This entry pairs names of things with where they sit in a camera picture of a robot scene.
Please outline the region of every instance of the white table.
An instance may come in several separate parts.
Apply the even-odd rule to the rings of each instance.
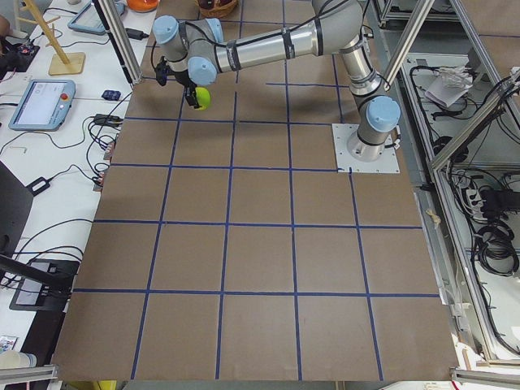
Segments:
[[[51,7],[60,7],[78,11],[86,4],[69,6],[66,0],[54,0]],[[59,38],[63,45],[74,41],[101,41],[107,36],[95,36],[80,32],[73,32],[67,27],[70,16],[61,11],[49,11],[46,19],[51,14],[65,15],[56,22],[55,27],[63,32]],[[155,13],[137,14],[127,11],[123,16],[125,27],[136,28],[150,33]],[[38,37],[41,30],[36,28],[32,37]],[[50,58],[54,53],[52,47],[44,47],[47,39],[38,37],[35,43],[41,46],[40,52],[33,61],[28,72],[15,74],[11,80],[0,83],[0,102],[18,102],[24,93],[28,82],[33,79],[57,79],[48,76]],[[141,61],[147,40],[131,40],[138,61]],[[90,115],[108,114],[117,102],[108,102],[101,99],[105,89],[116,89],[123,96],[130,92],[123,71],[115,56],[112,45],[78,44],[67,49],[68,52],[84,51],[86,63],[84,71],[80,75],[63,76],[60,79],[74,80],[76,83],[76,95],[63,125],[56,132],[48,132],[58,145],[71,145],[80,141],[83,137],[81,124]],[[114,115],[124,117],[128,102],[123,102]],[[20,132],[8,128],[8,123],[15,111],[11,106],[0,106],[0,147],[13,139]],[[36,178],[51,177],[53,174],[64,171],[71,164],[84,168],[87,174],[89,166],[85,154],[91,138],[86,134],[85,141],[70,149],[56,149],[46,136],[40,134],[26,134],[11,143],[0,155],[0,160],[19,178],[23,184],[31,183]],[[98,163],[102,161],[103,152],[96,145],[92,148],[90,161]],[[93,183],[83,177],[75,168],[65,175],[61,175],[51,182],[51,187],[34,198],[31,213],[24,229],[22,240],[18,249],[26,241],[40,230],[52,224],[67,219],[92,219],[98,207],[100,193],[93,191]],[[58,245],[74,245],[84,249],[89,237],[90,223],[74,222],[52,229],[33,240],[26,251],[43,251]],[[21,257],[22,261],[28,261],[31,256]],[[24,343],[28,329],[31,326],[35,313],[32,311],[9,310],[14,290],[0,289],[0,336],[19,337],[15,349],[20,350]]]

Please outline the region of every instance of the yellow-green ball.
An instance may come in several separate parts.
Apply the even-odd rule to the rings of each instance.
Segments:
[[[196,87],[195,92],[197,93],[198,107],[196,110],[202,111],[211,106],[211,95],[204,87]]]

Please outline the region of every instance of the blue and white electronic device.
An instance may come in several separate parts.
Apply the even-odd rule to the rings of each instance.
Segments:
[[[32,80],[19,101],[9,128],[52,132],[71,108],[76,85],[72,80]]]
[[[125,10],[125,5],[121,2],[117,2],[115,9],[122,15]],[[78,15],[74,16],[74,18],[68,22],[67,26],[71,30],[79,31],[80,33],[96,35],[103,35],[105,33],[105,27],[99,18],[96,7],[91,2],[84,6],[81,11],[78,12]]]

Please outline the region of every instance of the robotic arm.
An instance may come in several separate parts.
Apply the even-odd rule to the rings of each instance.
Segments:
[[[339,53],[362,117],[349,139],[349,151],[359,160],[375,161],[401,110],[366,54],[359,33],[362,8],[358,0],[312,0],[312,7],[316,16],[303,24],[228,42],[217,19],[178,22],[161,16],[154,22],[154,35],[165,54],[156,67],[157,80],[165,85],[167,76],[175,76],[188,104],[200,108],[197,86],[212,84],[218,73],[306,54]]]

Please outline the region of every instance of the wicker basket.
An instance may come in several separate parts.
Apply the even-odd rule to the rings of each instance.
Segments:
[[[215,1],[215,5],[211,10],[206,10],[204,8],[200,8],[202,16],[205,18],[223,18],[226,15],[229,15],[238,4],[238,0],[232,0],[226,5],[221,6],[220,0]]]

